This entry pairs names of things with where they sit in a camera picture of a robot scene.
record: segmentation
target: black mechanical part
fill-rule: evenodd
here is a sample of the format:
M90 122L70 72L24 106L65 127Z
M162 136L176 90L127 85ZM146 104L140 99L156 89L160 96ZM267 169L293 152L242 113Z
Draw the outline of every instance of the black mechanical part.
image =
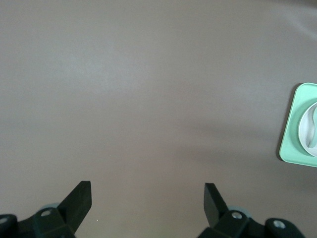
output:
M0 238L75 238L91 206L91 183L81 181L57 208L42 209L20 222L12 214L0 215Z
M270 218L263 226L241 211L229 211L213 183L205 184L204 210L210 227L198 238L305 238L284 219Z

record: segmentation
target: spoon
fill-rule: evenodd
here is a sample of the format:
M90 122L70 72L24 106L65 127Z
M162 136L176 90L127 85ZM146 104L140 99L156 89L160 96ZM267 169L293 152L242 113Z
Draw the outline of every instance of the spoon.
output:
M313 122L314 122L314 127L315 127L315 132L312 140L310 141L308 148L314 148L317 144L317 108L314 110L313 114Z

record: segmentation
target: gray table surface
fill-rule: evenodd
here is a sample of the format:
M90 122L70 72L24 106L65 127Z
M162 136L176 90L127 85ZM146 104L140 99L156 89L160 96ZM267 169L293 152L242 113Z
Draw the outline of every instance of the gray table surface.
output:
M276 155L316 22L314 1L0 1L0 214L90 180L78 238L195 238L214 182L316 237L317 168Z

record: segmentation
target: silver bolt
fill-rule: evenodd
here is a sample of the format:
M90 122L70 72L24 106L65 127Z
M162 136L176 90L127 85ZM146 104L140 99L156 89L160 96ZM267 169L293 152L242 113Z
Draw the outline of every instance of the silver bolt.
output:
M286 228L285 224L282 223L281 221L278 221L278 220L275 220L275 221L273 222L273 224L275 225L275 227L280 228L280 229Z
M48 216L49 214L51 214L51 211L50 210L46 210L46 211L41 213L41 217Z
M231 215L234 219L241 219L242 218L242 215L238 212L233 212Z
M0 224L6 223L8 221L7 217L3 217L0 219Z

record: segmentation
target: white plate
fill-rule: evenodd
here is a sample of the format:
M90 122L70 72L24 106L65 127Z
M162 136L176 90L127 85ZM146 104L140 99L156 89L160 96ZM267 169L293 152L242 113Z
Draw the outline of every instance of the white plate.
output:
M312 104L303 114L298 126L298 138L307 153L317 157L317 146L308 148L308 145L315 133L313 113L317 108L317 103Z

